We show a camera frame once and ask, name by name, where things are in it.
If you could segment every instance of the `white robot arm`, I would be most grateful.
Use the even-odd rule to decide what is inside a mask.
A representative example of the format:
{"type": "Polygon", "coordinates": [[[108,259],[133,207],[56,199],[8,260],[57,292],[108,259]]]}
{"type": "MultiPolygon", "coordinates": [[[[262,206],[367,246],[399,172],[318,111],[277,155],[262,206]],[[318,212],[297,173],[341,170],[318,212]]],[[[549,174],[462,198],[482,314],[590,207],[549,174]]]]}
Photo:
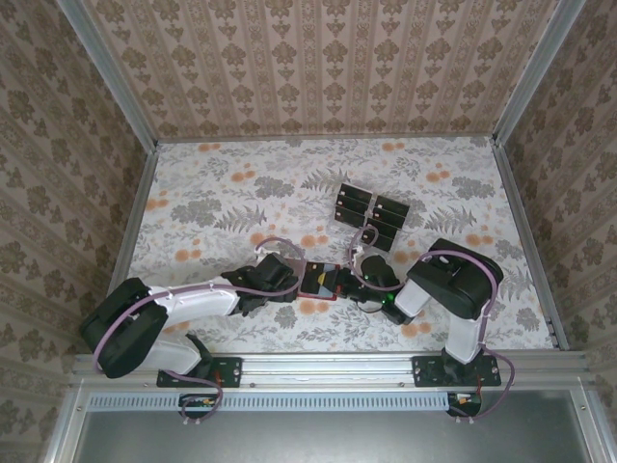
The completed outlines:
{"type": "MultiPolygon", "coordinates": [[[[492,260],[443,239],[436,241],[428,255],[436,253],[442,255],[421,259],[409,270],[405,285],[399,284],[380,256],[362,262],[361,281],[348,268],[325,273],[318,280],[340,297],[381,304],[383,313],[397,324],[411,322],[431,298],[436,299],[450,312],[445,353],[464,366],[478,354],[485,325],[482,315],[496,293],[485,275],[487,268],[496,282],[503,274],[492,260]],[[457,253],[464,259],[453,256],[457,253]],[[378,289],[399,289],[384,292],[368,282],[378,289]]],[[[306,268],[306,262],[300,266],[306,268]]],[[[135,369],[189,373],[207,350],[195,337],[165,330],[204,316],[246,315],[268,301],[291,302],[304,277],[304,271],[295,276],[293,267],[289,260],[271,253],[256,266],[226,272],[197,285],[146,286],[140,279],[129,279],[82,323],[80,332],[110,378],[135,369]]]]}

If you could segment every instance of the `damask wallpaper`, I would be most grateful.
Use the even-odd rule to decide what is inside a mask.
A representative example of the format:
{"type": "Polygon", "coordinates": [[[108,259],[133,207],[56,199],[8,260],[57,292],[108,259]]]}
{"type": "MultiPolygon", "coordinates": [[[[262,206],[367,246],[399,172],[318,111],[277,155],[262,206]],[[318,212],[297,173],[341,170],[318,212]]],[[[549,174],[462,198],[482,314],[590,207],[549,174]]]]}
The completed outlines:
{"type": "Polygon", "coordinates": [[[36,461],[144,153],[54,1],[0,2],[0,461],[36,461]]]}
{"type": "Polygon", "coordinates": [[[615,426],[617,2],[586,2],[506,149],[570,342],[588,351],[615,426]]]}
{"type": "Polygon", "coordinates": [[[556,0],[86,0],[157,138],[489,133],[556,0]]]}

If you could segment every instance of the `table surface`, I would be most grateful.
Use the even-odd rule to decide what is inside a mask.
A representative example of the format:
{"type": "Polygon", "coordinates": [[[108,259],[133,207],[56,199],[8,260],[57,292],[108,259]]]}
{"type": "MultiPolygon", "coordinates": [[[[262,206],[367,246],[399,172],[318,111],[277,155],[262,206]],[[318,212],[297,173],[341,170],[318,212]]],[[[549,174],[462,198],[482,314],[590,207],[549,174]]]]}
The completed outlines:
{"type": "MultiPolygon", "coordinates": [[[[350,182],[411,206],[389,253],[399,278],[440,237],[485,254],[505,275],[487,344],[552,348],[486,137],[164,144],[158,153],[129,272],[149,286],[238,268],[270,235],[300,244],[310,260],[343,263],[355,229],[332,217],[340,183],[350,182]]],[[[436,302],[396,326],[344,299],[299,299],[171,330],[190,330],[213,352],[439,350],[447,320],[436,302]]]]}

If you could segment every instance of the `purple cable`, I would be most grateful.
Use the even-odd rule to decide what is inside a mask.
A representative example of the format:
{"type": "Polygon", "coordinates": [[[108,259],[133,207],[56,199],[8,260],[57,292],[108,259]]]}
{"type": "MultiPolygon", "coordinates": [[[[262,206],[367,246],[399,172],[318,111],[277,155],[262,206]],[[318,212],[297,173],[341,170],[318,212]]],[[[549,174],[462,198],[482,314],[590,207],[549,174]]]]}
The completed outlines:
{"type": "MultiPolygon", "coordinates": [[[[497,357],[498,359],[502,360],[503,362],[505,362],[506,364],[508,364],[508,367],[510,367],[510,378],[508,379],[508,382],[503,388],[503,393],[501,393],[501,395],[499,396],[499,399],[497,400],[497,402],[495,402],[495,404],[493,404],[491,408],[489,408],[485,412],[480,413],[479,415],[476,415],[475,417],[469,417],[469,416],[462,417],[462,418],[466,418],[468,422],[471,422],[474,420],[480,420],[482,418],[487,417],[491,413],[493,413],[496,410],[496,408],[499,406],[499,404],[508,396],[508,394],[510,393],[510,388],[512,388],[512,384],[514,384],[514,376],[516,374],[515,369],[514,369],[514,364],[512,363],[512,361],[510,361],[510,359],[508,359],[504,355],[501,355],[495,352],[494,350],[489,349],[486,346],[486,343],[484,342],[484,336],[486,334],[486,325],[489,321],[489,312],[493,308],[493,305],[495,304],[495,300],[497,298],[497,280],[495,276],[493,275],[493,273],[491,273],[491,270],[489,270],[489,268],[484,263],[482,263],[482,261],[476,259],[474,256],[470,256],[469,254],[461,253],[459,251],[429,251],[428,253],[424,253],[422,256],[420,256],[418,260],[425,260],[426,258],[432,258],[432,257],[438,257],[438,256],[451,256],[454,258],[467,260],[471,262],[472,264],[474,264],[475,266],[477,266],[480,270],[482,270],[482,272],[484,272],[484,274],[489,279],[489,282],[491,282],[491,299],[489,300],[489,303],[484,309],[484,312],[481,314],[482,321],[480,323],[480,333],[478,336],[478,344],[489,355],[493,355],[497,357]]],[[[459,410],[456,407],[450,407],[450,408],[461,415],[466,415],[465,412],[463,412],[462,410],[459,410]]]]}
{"type": "Polygon", "coordinates": [[[185,398],[184,401],[182,402],[182,408],[180,409],[180,415],[182,416],[184,420],[196,422],[197,424],[199,424],[200,422],[212,417],[212,415],[214,415],[214,413],[221,406],[221,403],[223,402],[223,388],[219,386],[218,384],[213,383],[212,381],[208,381],[207,379],[192,378],[190,376],[184,376],[183,374],[177,374],[176,372],[168,370],[168,369],[165,369],[164,371],[167,374],[169,374],[172,378],[179,379],[180,381],[192,381],[194,383],[199,383],[205,386],[210,386],[211,388],[214,388],[217,391],[216,401],[214,402],[214,405],[212,405],[212,408],[205,415],[203,415],[201,418],[198,418],[198,419],[191,419],[186,416],[186,406],[187,404],[191,402],[197,402],[198,400],[203,400],[204,397],[193,396],[193,397],[185,398]]]}
{"type": "MultiPolygon", "coordinates": [[[[156,299],[160,299],[160,298],[166,297],[166,296],[173,296],[173,295],[183,294],[183,293],[186,293],[186,292],[195,292],[195,291],[202,291],[202,290],[211,291],[211,290],[217,290],[217,289],[226,289],[226,290],[245,292],[247,294],[253,294],[255,296],[264,296],[264,297],[284,296],[285,294],[289,294],[290,292],[295,291],[298,287],[300,287],[300,285],[302,284],[302,280],[305,278],[305,270],[306,270],[306,267],[307,267],[307,260],[305,259],[304,252],[302,251],[302,249],[300,249],[298,246],[293,244],[288,239],[279,238],[277,236],[272,236],[270,238],[264,239],[263,241],[261,241],[259,244],[257,244],[255,246],[255,250],[257,251],[259,248],[261,248],[261,246],[263,246],[264,244],[266,244],[268,242],[271,242],[271,241],[279,241],[281,243],[285,243],[285,244],[289,245],[298,254],[298,257],[300,258],[300,262],[302,263],[302,265],[301,265],[301,269],[302,270],[300,271],[300,275],[298,277],[298,282],[295,285],[293,285],[292,287],[290,287],[288,289],[284,289],[283,291],[266,292],[266,291],[259,291],[257,289],[250,289],[250,288],[247,288],[247,287],[239,287],[239,286],[233,286],[233,285],[205,283],[205,284],[201,284],[201,285],[179,286],[179,287],[175,287],[175,288],[169,289],[167,291],[163,291],[163,292],[158,292],[156,294],[152,294],[152,295],[150,295],[148,297],[145,297],[144,299],[141,299],[140,301],[136,302],[131,307],[126,309],[126,311],[124,311],[114,321],[114,323],[112,323],[112,325],[107,329],[105,334],[101,337],[100,341],[96,345],[96,349],[94,350],[94,354],[93,354],[93,368],[94,368],[94,370],[102,372],[102,370],[98,366],[98,357],[100,357],[100,353],[102,352],[103,348],[105,347],[105,344],[112,337],[114,332],[118,329],[118,327],[129,316],[131,316],[133,313],[137,312],[138,309],[143,307],[148,302],[151,302],[151,301],[154,301],[156,299]]],[[[187,381],[192,381],[193,379],[198,379],[198,378],[190,378],[190,379],[187,379],[187,381]]]]}
{"type": "Polygon", "coordinates": [[[356,268],[354,267],[354,248],[356,247],[356,241],[358,241],[358,238],[360,237],[360,235],[366,232],[367,230],[375,231],[375,236],[373,237],[371,242],[368,243],[368,246],[372,246],[373,244],[375,244],[375,241],[377,241],[377,238],[379,237],[379,231],[377,230],[376,227],[373,227],[372,225],[366,225],[362,227],[361,229],[359,229],[358,231],[356,231],[356,234],[354,234],[354,237],[351,238],[351,241],[349,242],[349,248],[347,248],[347,259],[349,260],[349,268],[351,270],[351,274],[354,277],[356,277],[360,283],[362,283],[366,287],[370,287],[371,289],[376,289],[378,291],[394,291],[396,289],[400,289],[401,287],[405,285],[405,282],[399,285],[395,285],[395,286],[375,286],[369,283],[367,280],[360,277],[356,273],[356,268]]]}

